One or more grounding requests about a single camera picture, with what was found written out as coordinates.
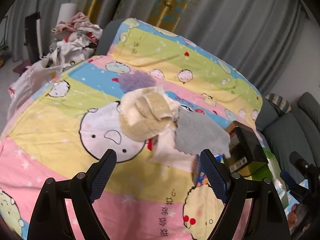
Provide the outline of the grey cleaning cloth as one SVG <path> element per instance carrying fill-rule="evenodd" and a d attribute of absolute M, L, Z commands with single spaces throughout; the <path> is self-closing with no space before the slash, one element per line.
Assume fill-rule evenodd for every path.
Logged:
<path fill-rule="evenodd" d="M 230 158 L 229 134 L 210 117 L 179 108 L 175 132 L 176 149 L 185 154 L 197 155 L 209 149 L 212 154 Z"/>

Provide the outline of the white cloth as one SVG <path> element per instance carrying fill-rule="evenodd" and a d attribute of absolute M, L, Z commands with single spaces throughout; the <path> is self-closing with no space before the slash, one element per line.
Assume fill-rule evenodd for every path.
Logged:
<path fill-rule="evenodd" d="M 196 157 L 176 149 L 175 135 L 174 128 L 167 128 L 151 139 L 149 145 L 152 154 L 149 162 L 191 173 L 196 163 Z"/>

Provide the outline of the beige cream towel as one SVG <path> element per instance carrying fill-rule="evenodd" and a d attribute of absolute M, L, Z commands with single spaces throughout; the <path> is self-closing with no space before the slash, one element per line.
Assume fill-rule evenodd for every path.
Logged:
<path fill-rule="evenodd" d="M 121 130 L 133 141 L 151 139 L 175 126 L 180 106 L 178 101 L 167 96 L 162 86 L 127 92 L 120 100 Z"/>

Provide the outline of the purple mesh bath pouf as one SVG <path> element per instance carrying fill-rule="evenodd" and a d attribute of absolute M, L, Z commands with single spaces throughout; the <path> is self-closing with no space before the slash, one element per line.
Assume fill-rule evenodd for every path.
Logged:
<path fill-rule="evenodd" d="M 123 92 L 127 93 L 141 88 L 155 87 L 156 81 L 148 73 L 135 71 L 132 74 L 120 74 L 119 84 Z"/>

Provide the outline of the green storage box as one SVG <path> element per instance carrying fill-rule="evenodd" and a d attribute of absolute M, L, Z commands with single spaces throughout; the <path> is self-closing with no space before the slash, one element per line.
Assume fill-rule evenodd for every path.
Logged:
<path fill-rule="evenodd" d="M 263 178 L 267 177 L 272 180 L 276 191 L 279 195 L 279 198 L 282 202 L 283 208 L 286 208 L 289 205 L 289 200 L 287 197 L 287 189 L 285 182 L 280 177 L 281 169 L 277 162 L 276 156 L 271 153 L 268 149 L 263 147 L 264 154 L 267 157 L 268 164 L 257 172 L 253 173 L 249 179 L 261 181 Z"/>

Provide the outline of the grey sofa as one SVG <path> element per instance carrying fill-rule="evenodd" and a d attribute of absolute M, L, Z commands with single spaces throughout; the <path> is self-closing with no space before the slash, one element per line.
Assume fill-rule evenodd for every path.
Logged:
<path fill-rule="evenodd" d="M 319 102 L 305 92 L 291 107 L 289 113 L 279 116 L 263 98 L 256 128 L 266 147 L 276 156 L 281 170 L 291 169 L 289 156 L 293 151 L 319 167 Z"/>

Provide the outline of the black and gold box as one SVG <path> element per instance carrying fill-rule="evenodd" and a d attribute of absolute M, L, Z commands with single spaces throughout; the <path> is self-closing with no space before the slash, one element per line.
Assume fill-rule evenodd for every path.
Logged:
<path fill-rule="evenodd" d="M 225 131 L 230 136 L 230 157 L 224 157 L 223 162 L 231 173 L 236 172 L 243 177 L 250 177 L 268 165 L 263 147 L 253 129 L 233 121 Z"/>

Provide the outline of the striped patterned cushion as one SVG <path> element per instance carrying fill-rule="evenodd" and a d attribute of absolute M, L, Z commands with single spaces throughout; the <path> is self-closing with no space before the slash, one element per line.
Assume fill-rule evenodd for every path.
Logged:
<path fill-rule="evenodd" d="M 289 113 L 292 109 L 290 103 L 284 97 L 278 94 L 267 94 L 265 99 L 272 105 L 279 116 Z"/>

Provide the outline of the colourful cartoon bed sheet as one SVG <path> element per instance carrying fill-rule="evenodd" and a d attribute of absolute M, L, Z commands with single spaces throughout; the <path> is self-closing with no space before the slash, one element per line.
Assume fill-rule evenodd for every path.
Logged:
<path fill-rule="evenodd" d="M 255 128 L 263 98 L 236 69 L 188 39 L 134 18 L 122 22 L 109 51 L 77 64 L 35 92 L 1 135 L 1 218 L 26 239 L 47 178 L 73 178 L 109 148 L 117 163 L 95 213 L 112 239 L 204 239 L 223 203 L 192 172 L 151 163 L 151 139 L 120 127 L 119 76 L 141 71 L 183 109 L 223 129 Z"/>

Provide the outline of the black floor stand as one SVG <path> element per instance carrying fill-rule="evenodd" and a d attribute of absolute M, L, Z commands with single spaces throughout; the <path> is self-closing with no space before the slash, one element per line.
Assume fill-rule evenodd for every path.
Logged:
<path fill-rule="evenodd" d="M 40 0 L 36 0 L 35 12 L 24 20 L 25 43 L 31 64 L 43 57 L 41 37 Z"/>

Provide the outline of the pile of clothes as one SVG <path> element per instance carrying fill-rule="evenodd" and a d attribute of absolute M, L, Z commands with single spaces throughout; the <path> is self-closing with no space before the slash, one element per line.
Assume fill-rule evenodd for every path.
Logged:
<path fill-rule="evenodd" d="M 41 60 L 43 68 L 74 65 L 93 56 L 103 30 L 81 12 L 52 29 L 49 53 Z"/>

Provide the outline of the white paper roll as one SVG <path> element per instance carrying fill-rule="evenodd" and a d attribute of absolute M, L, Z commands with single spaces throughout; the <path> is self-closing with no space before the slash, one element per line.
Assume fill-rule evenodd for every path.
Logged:
<path fill-rule="evenodd" d="M 78 3 L 62 3 L 57 17 L 57 24 L 60 22 L 69 22 L 78 12 Z"/>

